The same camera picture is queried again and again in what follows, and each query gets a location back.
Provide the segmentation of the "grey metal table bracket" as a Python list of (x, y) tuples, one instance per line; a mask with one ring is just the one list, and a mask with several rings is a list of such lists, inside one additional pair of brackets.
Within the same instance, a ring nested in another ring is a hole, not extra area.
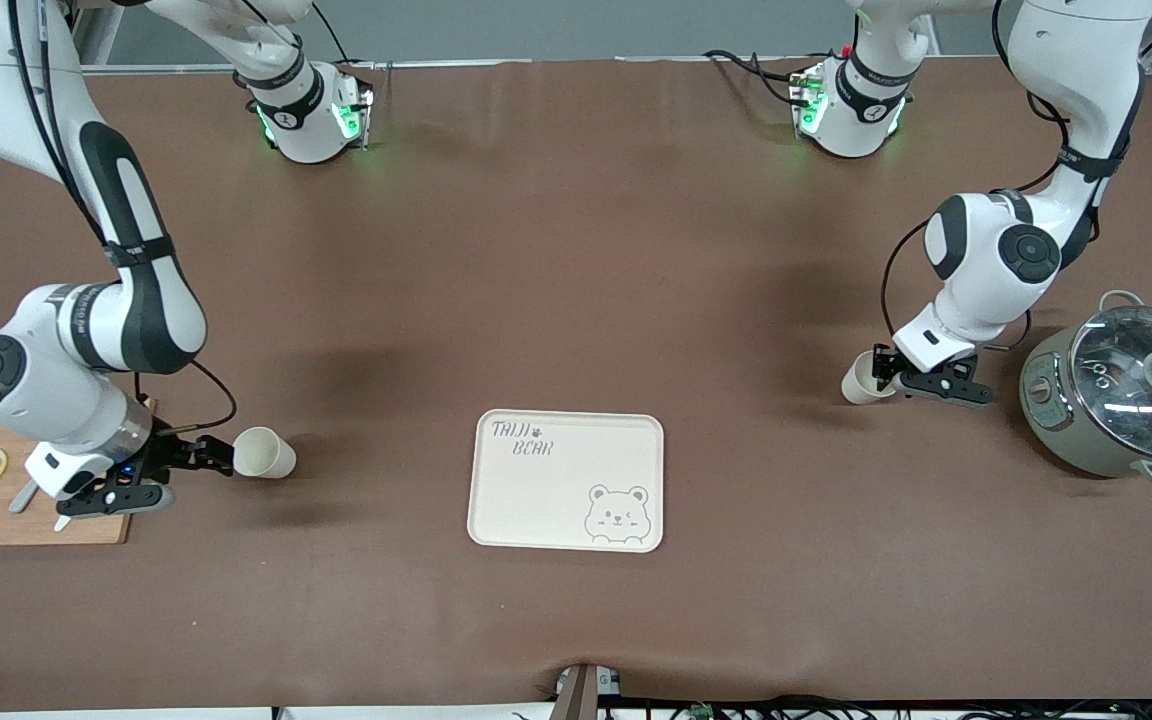
[(621, 697), (621, 674), (612, 667), (589, 664), (567, 667), (558, 679), (558, 698), (550, 720), (614, 720), (602, 700)]

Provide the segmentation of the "aluminium table edge rail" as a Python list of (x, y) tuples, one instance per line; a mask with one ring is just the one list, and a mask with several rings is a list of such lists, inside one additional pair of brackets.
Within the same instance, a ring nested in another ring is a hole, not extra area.
[[(714, 61), (707, 56), (614, 56), (613, 61), (628, 63), (652, 63), (652, 61), (682, 61), (682, 63), (702, 63)], [(497, 58), (472, 60), (424, 60), (424, 61), (353, 61), (344, 63), (353, 70), (397, 70), (397, 69), (435, 69), (462, 67), (497, 67), (497, 65), (535, 63), (525, 58)], [(88, 76), (172, 76), (172, 74), (227, 74), (232, 65), (195, 63), (195, 65), (82, 65), (81, 69)]]

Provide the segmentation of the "white tray with bear print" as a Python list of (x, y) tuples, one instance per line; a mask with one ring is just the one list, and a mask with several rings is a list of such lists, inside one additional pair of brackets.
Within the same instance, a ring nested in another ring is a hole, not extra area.
[(467, 533), (488, 547), (650, 553), (666, 433), (643, 414), (493, 409), (477, 420)]

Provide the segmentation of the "glass pot lid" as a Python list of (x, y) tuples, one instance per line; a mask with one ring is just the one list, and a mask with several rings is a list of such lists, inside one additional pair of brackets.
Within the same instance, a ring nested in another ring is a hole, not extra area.
[(1152, 306), (1107, 306), (1071, 343), (1076, 397), (1098, 429), (1152, 457)]

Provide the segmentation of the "white plastic cup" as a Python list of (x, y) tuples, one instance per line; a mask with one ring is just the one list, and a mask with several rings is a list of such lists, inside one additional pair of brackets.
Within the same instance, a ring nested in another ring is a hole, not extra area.
[(855, 357), (855, 361), (846, 377), (842, 378), (840, 388), (842, 395), (852, 406), (876, 404), (876, 402), (893, 397), (900, 389), (899, 382), (887, 384), (879, 387), (878, 379), (873, 376), (876, 355), (873, 350), (867, 350)]
[(234, 471), (242, 477), (283, 479), (297, 464), (296, 450), (274, 429), (243, 430), (232, 448)]

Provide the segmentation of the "grey-green cooking pot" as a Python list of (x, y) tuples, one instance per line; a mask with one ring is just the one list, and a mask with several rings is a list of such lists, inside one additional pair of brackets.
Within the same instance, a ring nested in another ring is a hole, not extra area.
[[(1119, 305), (1147, 304), (1132, 291), (1106, 291), (1096, 314)], [(1152, 483), (1152, 457), (1129, 450), (1098, 429), (1076, 397), (1073, 341), (1084, 323), (1043, 340), (1028, 355), (1020, 374), (1021, 410), (1038, 441), (1066, 464), (1096, 477), (1119, 479), (1139, 475)]]

